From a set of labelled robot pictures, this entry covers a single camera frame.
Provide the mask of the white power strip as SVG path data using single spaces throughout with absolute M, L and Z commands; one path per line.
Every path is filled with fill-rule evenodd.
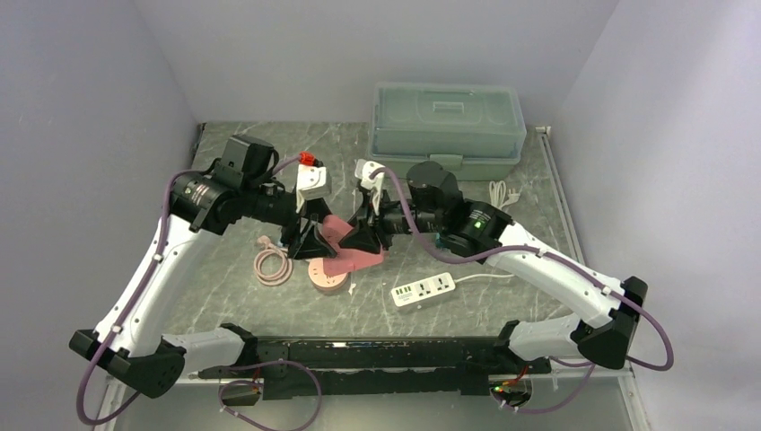
M 456 289 L 451 273 L 444 272 L 403 286 L 393 287 L 391 298 L 399 310 L 421 309 L 447 299 Z

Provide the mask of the pink plug adapter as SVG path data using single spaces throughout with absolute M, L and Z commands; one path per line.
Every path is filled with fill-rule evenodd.
M 340 241 L 352 232 L 354 228 L 337 215 L 327 215 L 321 225 L 323 238 L 334 248 L 339 246 Z

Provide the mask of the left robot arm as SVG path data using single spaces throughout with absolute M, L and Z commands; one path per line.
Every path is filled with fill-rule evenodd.
M 251 374 L 259 359 L 253 334 L 225 323 L 208 332 L 166 335 L 170 309 L 203 257 L 243 218 L 279 226 L 295 259 L 331 255 L 327 244 L 311 247 L 330 192 L 328 169 L 312 154 L 284 159 L 266 141 L 230 137 L 208 168 L 171 177 L 137 271 L 96 327 L 72 336 L 70 348 L 151 399 L 196 371 L 225 367 L 237 377 Z

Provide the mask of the pink triangular socket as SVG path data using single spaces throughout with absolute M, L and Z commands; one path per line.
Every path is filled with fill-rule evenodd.
M 332 233 L 328 237 L 328 242 L 337 252 L 335 258 L 328 259 L 324 264 L 324 270 L 328 276 L 336 277 L 355 272 L 356 270 L 380 265 L 385 259 L 384 251 L 380 254 L 373 254 L 355 249 L 343 249 L 338 245 L 339 239 L 340 236 L 335 233 Z

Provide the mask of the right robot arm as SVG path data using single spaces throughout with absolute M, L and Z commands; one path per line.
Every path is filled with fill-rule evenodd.
M 380 254 L 394 236 L 409 234 L 434 259 L 478 263 L 528 281 L 571 314 L 504 325 L 494 360 L 506 373 L 544 356 L 581 356 L 620 369 L 641 318 L 648 286 L 638 277 L 599 273 L 548 246 L 501 209 L 465 198 L 455 175 L 436 162 L 414 165 L 401 181 L 388 167 L 361 159 L 354 176 L 363 195 L 340 244 Z

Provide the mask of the round pink socket hub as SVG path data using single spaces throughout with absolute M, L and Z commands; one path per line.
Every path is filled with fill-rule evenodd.
M 307 273 L 312 286 L 324 295 L 336 294 L 350 279 L 349 273 L 329 276 L 324 269 L 324 259 L 311 259 Z

